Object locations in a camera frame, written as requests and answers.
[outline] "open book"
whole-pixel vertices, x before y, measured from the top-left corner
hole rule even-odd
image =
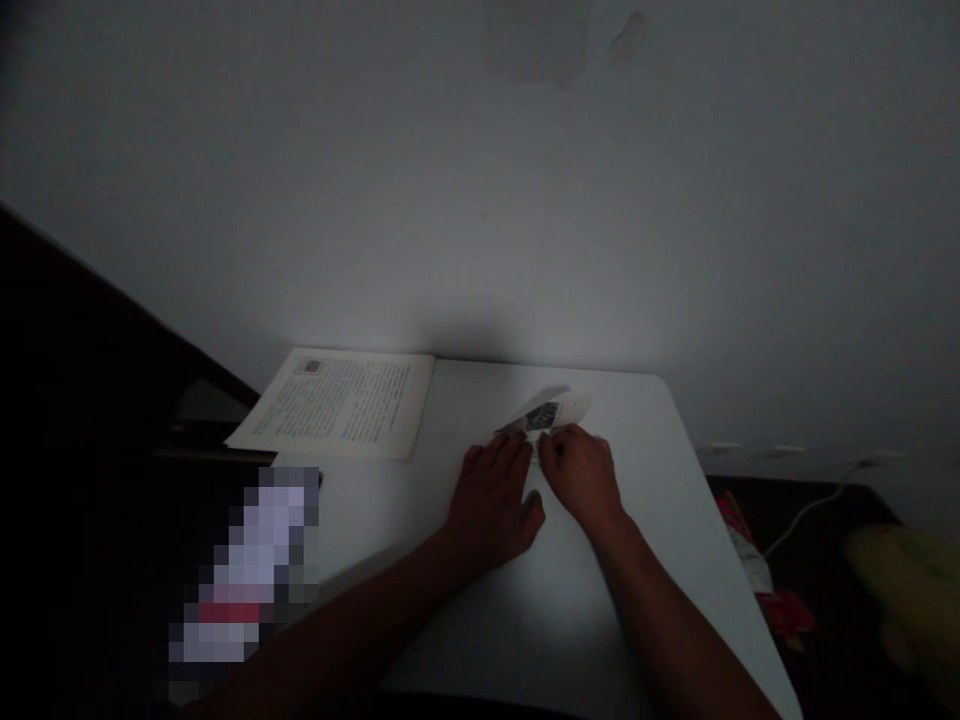
[[[294,348],[228,447],[409,460],[430,355]]]

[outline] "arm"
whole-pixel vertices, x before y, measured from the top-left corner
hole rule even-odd
[[[285,717],[317,697],[329,714],[362,699],[450,597],[533,543],[543,506],[539,495],[521,503],[532,453],[523,434],[470,448],[439,531],[281,632],[186,714]]]
[[[624,511],[610,445],[570,425],[540,437],[540,464],[593,545],[624,632],[673,711],[684,718],[777,718]]]

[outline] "finger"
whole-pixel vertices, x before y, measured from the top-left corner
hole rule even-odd
[[[558,456],[562,455],[563,449],[564,447],[566,447],[567,443],[572,442],[573,440],[576,440],[578,437],[579,436],[577,435],[577,433],[567,429],[563,429],[557,433],[554,433],[551,440],[553,440],[553,447],[556,449],[557,455]]]
[[[574,435],[581,435],[583,437],[593,437],[590,433],[588,433],[586,430],[584,430],[582,427],[580,427],[576,423],[570,423],[569,425],[564,425],[563,431],[571,432]]]
[[[527,472],[530,470],[530,459],[532,457],[533,445],[524,442],[513,461],[513,465],[507,470],[507,485],[510,494],[516,498],[516,502],[520,502],[520,498],[523,496],[523,485],[527,482]]]
[[[497,455],[500,453],[500,448],[507,444],[507,441],[510,439],[510,436],[506,433],[497,433],[493,436],[493,439],[487,443],[487,446],[483,449],[483,453],[477,458],[476,467],[481,470],[489,470],[493,467],[493,464],[497,461]]]
[[[547,482],[553,484],[553,479],[560,474],[558,468],[560,458],[557,457],[557,450],[554,447],[554,438],[546,433],[540,433],[540,469],[543,470],[543,476]]]
[[[477,462],[477,458],[483,453],[483,445],[471,445],[470,449],[467,450],[466,454],[463,456],[463,467],[460,468],[460,477],[463,477],[468,472],[473,470],[473,466]]]
[[[513,466],[514,461],[520,454],[524,445],[528,445],[526,433],[518,432],[500,449],[497,456],[497,462],[493,466],[494,474],[498,478],[506,478],[507,473]]]
[[[526,552],[533,545],[537,533],[547,519],[543,511],[543,498],[536,490],[531,492],[523,503],[526,513],[520,521],[520,552]]]

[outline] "wrist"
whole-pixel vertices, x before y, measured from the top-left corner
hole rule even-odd
[[[484,563],[483,553],[471,550],[469,543],[447,524],[431,535],[427,544],[432,547],[435,562],[459,585],[469,584],[490,569]]]
[[[640,532],[636,523],[633,521],[623,506],[611,509],[592,518],[587,518],[580,523],[587,539],[592,545],[604,544],[616,541],[625,533]]]

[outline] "white table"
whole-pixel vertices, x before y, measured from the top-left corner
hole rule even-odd
[[[324,474],[319,528],[307,534],[304,556],[319,565],[321,582],[330,581],[327,596],[344,578],[373,572],[437,528],[467,447],[487,442],[548,388],[593,394],[582,424],[609,440],[627,512],[781,716],[802,717],[670,391],[652,375],[443,360],[411,462],[279,455],[275,465],[319,466]],[[638,663],[590,545],[538,467],[527,478],[533,488],[547,521],[531,550],[441,611],[383,687],[584,718],[643,716]]]

